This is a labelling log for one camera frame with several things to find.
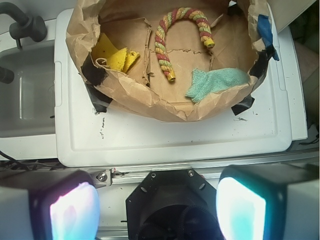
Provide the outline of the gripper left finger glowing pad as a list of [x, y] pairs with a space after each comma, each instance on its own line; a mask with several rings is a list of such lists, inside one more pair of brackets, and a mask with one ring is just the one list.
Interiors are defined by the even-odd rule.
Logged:
[[86, 171], [1, 171], [2, 240], [93, 240], [99, 222], [99, 194]]

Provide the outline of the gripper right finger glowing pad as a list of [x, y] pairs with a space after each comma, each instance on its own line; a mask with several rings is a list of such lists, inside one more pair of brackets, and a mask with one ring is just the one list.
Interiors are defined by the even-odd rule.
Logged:
[[215, 205], [227, 240], [318, 240], [319, 165], [229, 165]]

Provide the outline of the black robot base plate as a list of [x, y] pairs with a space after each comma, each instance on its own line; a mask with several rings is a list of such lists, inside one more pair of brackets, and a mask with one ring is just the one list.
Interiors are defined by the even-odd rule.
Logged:
[[125, 201], [130, 240], [222, 240], [216, 189], [194, 169], [151, 171]]

